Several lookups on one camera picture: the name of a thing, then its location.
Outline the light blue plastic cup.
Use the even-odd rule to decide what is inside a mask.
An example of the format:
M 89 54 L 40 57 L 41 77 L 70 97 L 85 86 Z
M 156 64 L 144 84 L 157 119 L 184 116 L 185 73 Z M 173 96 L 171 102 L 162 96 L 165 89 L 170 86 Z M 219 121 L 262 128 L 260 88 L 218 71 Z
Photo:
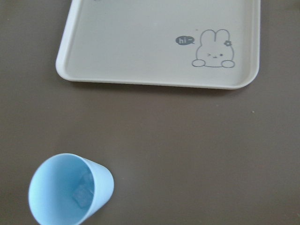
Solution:
M 81 184 L 93 189 L 90 207 L 80 208 L 72 195 Z M 81 156 L 63 153 L 47 159 L 34 173 L 28 200 L 41 225 L 80 225 L 112 197 L 114 179 L 104 166 Z

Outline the clear ice cube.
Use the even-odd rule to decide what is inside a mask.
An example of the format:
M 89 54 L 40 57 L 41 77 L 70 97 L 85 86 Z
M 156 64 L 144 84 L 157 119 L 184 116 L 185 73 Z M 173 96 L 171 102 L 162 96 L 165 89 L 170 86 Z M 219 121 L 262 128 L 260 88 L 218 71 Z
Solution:
M 79 205 L 80 208 L 90 207 L 93 201 L 93 189 L 88 185 L 81 184 L 73 192 L 73 199 Z

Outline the cream rabbit tray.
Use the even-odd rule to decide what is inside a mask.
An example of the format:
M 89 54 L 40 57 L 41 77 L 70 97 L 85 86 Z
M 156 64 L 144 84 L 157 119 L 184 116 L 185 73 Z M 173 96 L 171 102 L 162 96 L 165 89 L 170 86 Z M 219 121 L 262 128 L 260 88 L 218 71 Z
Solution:
M 74 0 L 56 70 L 73 82 L 239 89 L 259 71 L 258 0 Z

